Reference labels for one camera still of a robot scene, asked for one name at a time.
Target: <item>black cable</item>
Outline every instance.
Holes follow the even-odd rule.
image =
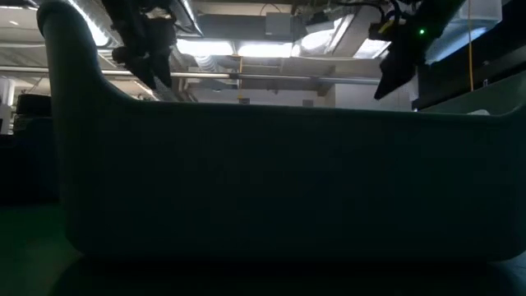
[[[381,14],[381,19],[380,19],[380,23],[384,24],[387,20],[385,18],[385,12],[384,10],[381,8],[380,5],[378,4],[374,4],[374,3],[369,3],[369,2],[352,2],[352,3],[346,3],[346,2],[334,2],[334,4],[336,5],[341,5],[341,6],[346,6],[346,7],[362,7],[362,6],[369,6],[369,7],[374,7],[376,8],[380,14]]]
[[[398,4],[397,0],[389,0],[393,4],[394,8],[394,25],[400,24],[400,17],[402,16],[402,10],[400,9],[400,5]]]
[[[279,7],[277,7],[275,4],[273,4],[273,3],[265,3],[265,5],[263,5],[263,7],[260,10],[260,15],[261,15],[261,13],[263,13],[263,9],[265,9],[265,7],[267,5],[272,5],[273,7],[275,7],[278,10],[278,12],[281,12],[281,9],[279,9]]]

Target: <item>yellow cable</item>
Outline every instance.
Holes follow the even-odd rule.
[[[239,57],[239,74],[243,71],[243,57]],[[243,96],[241,95],[241,84],[242,80],[239,79],[239,93],[238,93],[238,99],[242,99]]]
[[[473,83],[473,45],[471,40],[471,0],[468,0],[468,30],[469,30],[469,84],[471,91],[475,90]]]

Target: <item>fluorescent light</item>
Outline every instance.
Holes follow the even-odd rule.
[[[332,34],[331,41],[325,48],[325,54],[334,53],[336,47],[339,44],[339,41],[344,37],[345,32],[347,32],[348,27],[353,21],[354,15],[347,15],[335,21],[335,32]]]
[[[0,9],[24,9],[24,7],[7,7],[7,6],[0,6]]]
[[[299,57],[299,55],[302,53],[302,48],[300,48],[299,45],[294,45],[293,50],[290,52],[291,57]]]
[[[254,58],[290,58],[293,49],[292,43],[266,44],[254,43],[243,45],[238,54],[243,57]]]
[[[311,33],[302,39],[302,47],[306,50],[317,49],[322,45],[326,45],[330,41],[330,37],[334,30],[322,30]]]
[[[390,44],[387,41],[365,39],[353,58],[378,58]]]
[[[178,49],[180,53],[190,54],[194,57],[233,54],[232,45],[229,41],[178,39]]]
[[[108,44],[109,37],[90,19],[88,15],[75,3],[74,0],[67,0],[84,18],[84,21],[88,24],[91,31],[91,36],[97,46],[104,46]]]
[[[484,35],[488,31],[487,28],[478,28],[471,31],[471,39],[475,40],[478,37]],[[456,52],[457,50],[461,49],[465,45],[469,43],[469,33],[466,32],[462,34],[457,39],[450,42],[443,50],[441,50],[439,53],[436,54],[436,56],[427,57],[427,62],[439,62],[443,60],[444,58],[449,57],[452,53]]]

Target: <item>pipe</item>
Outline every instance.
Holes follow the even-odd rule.
[[[2,49],[33,49],[43,48],[46,44],[21,44],[21,43],[0,43]]]
[[[102,70],[105,76],[128,76],[133,74],[125,70]],[[5,74],[47,74],[46,67],[17,67],[0,66],[0,73]],[[201,78],[201,79],[246,79],[246,80],[285,80],[285,81],[310,81],[313,83],[337,83],[337,84],[356,84],[377,86],[379,78],[365,77],[331,77],[331,76],[295,76],[295,75],[274,75],[274,74],[255,74],[255,73],[207,73],[207,72],[172,72],[171,77],[178,78]]]

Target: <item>table surface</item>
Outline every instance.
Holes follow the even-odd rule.
[[[58,206],[0,208],[0,295],[526,295],[526,254],[478,265],[108,263],[62,234]]]

